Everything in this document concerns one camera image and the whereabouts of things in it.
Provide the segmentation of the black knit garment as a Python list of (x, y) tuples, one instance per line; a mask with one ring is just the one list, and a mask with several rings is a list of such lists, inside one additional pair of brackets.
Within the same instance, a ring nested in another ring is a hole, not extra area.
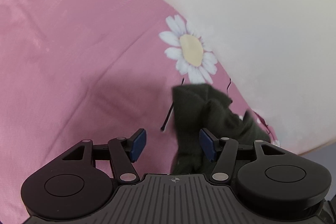
[(239, 144), (252, 145), (254, 140), (271, 142), (246, 111), (243, 119), (230, 110), (232, 100), (209, 84), (188, 84), (172, 88), (174, 126), (178, 151), (172, 174), (209, 175), (215, 163), (206, 158), (199, 144), (200, 130), (206, 128), (216, 138), (235, 139)]

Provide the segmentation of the pink floral bed sheet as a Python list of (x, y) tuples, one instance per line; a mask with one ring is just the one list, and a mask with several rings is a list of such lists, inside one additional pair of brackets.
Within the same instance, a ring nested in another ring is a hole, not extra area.
[(144, 128), (137, 172), (169, 173), (175, 85), (218, 89), (278, 144), (217, 60), (212, 36), (164, 0), (1, 0), (1, 223), (27, 219), (24, 180), (83, 139)]

